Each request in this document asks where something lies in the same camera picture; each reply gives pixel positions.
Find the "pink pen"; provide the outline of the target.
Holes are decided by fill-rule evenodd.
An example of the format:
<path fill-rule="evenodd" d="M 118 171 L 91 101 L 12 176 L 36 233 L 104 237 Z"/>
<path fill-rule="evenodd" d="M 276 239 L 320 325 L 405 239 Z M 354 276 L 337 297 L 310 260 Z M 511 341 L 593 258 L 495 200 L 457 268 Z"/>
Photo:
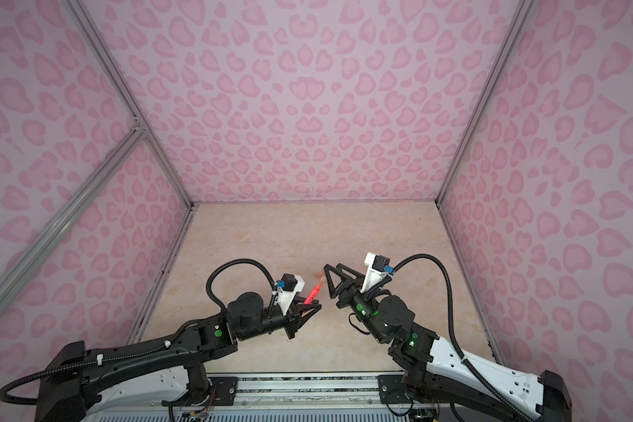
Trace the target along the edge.
<path fill-rule="evenodd" d="M 313 290 L 309 292 L 309 295 L 303 302 L 305 305 L 313 304 L 315 302 L 321 288 L 323 287 L 323 284 L 323 281 L 320 281 L 318 284 L 316 284 L 316 286 L 314 286 Z"/>

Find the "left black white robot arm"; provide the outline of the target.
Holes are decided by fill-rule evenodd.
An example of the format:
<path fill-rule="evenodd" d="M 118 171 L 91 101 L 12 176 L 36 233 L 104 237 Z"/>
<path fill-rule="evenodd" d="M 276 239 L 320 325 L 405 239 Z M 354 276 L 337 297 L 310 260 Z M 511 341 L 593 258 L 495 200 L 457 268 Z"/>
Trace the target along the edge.
<path fill-rule="evenodd" d="M 170 336 L 110 348 L 86 348 L 77 341 L 64 346 L 40 379 L 35 418 L 38 421 L 80 421 L 102 393 L 115 385 L 158 370 L 182 367 L 189 375 L 186 392 L 175 404 L 194 404 L 207 397 L 204 363 L 218 360 L 238 350 L 242 340 L 277 330 L 289 338 L 322 308 L 293 299 L 287 311 L 270 309 L 254 292 L 240 295 L 225 311 L 190 320 Z"/>

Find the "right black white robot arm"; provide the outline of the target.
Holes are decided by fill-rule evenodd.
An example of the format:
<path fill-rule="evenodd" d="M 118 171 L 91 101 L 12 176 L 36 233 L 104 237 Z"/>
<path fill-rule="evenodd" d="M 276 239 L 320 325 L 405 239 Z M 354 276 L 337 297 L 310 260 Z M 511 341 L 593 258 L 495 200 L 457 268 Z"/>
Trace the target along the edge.
<path fill-rule="evenodd" d="M 414 402 L 460 405 L 499 421 L 570 421 L 573 404 L 562 376 L 510 369 L 464 351 L 419 325 L 397 295 L 363 291 L 365 274 L 342 264 L 324 268 L 330 298 L 404 371 L 403 395 Z"/>

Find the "left corner aluminium profile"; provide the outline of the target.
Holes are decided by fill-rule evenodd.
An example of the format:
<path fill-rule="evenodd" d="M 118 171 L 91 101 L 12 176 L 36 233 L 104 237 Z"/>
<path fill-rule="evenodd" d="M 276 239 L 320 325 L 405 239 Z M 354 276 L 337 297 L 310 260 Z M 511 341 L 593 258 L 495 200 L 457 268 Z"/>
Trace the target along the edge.
<path fill-rule="evenodd" d="M 165 177 L 171 183 L 177 196 L 184 203 L 186 209 L 194 209 L 194 201 L 186 191 L 185 185 L 177 174 L 175 167 L 167 158 L 165 149 L 161 146 L 158 137 L 155 135 L 151 125 L 149 125 L 145 113 L 140 108 L 135 94 L 129 87 L 126 77 L 121 72 L 120 67 L 110 53 L 107 44 L 103 40 L 98 26 L 94 23 L 83 1 L 61 1 L 61 5 L 66 9 L 72 22 L 77 26 L 87 47 L 91 49 L 100 68 L 105 73 L 108 82 L 118 95 L 121 103 L 128 111 L 135 122 L 135 126 L 142 131 L 144 138 L 151 149 L 156 162 L 165 173 Z"/>

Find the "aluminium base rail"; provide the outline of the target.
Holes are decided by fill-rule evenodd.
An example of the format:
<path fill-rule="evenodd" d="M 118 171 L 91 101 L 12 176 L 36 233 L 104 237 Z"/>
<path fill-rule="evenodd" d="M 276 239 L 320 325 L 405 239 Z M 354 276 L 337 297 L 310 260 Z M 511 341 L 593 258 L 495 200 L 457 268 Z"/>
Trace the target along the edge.
<path fill-rule="evenodd" d="M 212 374 L 236 377 L 232 406 L 163 407 L 184 392 L 186 371 L 167 369 L 103 391 L 89 421 L 399 421 L 453 417 L 448 404 L 381 404 L 376 376 L 398 372 Z"/>

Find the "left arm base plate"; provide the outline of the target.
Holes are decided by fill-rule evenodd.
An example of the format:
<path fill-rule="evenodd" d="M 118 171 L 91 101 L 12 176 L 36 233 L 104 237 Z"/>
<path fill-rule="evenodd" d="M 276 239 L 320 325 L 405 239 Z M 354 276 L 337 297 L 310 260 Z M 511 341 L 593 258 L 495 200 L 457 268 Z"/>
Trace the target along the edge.
<path fill-rule="evenodd" d="M 208 407 L 232 406 L 237 395 L 238 379 L 236 377 L 214 377 L 207 381 L 186 383 L 184 392 L 179 392 L 174 399 L 162 400 L 163 407 Z"/>

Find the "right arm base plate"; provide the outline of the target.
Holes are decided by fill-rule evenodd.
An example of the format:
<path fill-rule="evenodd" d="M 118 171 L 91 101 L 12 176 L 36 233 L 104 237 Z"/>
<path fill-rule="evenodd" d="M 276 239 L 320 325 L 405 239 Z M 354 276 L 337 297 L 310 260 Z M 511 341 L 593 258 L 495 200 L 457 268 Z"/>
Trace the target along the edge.
<path fill-rule="evenodd" d="M 402 373 L 376 376 L 381 404 L 408 404 L 413 401 L 406 396 Z"/>

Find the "diagonal aluminium wall profile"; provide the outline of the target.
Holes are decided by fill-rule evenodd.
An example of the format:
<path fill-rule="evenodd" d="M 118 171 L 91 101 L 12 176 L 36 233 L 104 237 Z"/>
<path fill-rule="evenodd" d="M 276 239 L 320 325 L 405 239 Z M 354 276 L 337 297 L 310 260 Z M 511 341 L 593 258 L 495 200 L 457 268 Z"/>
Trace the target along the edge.
<path fill-rule="evenodd" d="M 144 139 L 137 124 L 0 277 L 0 317 Z"/>

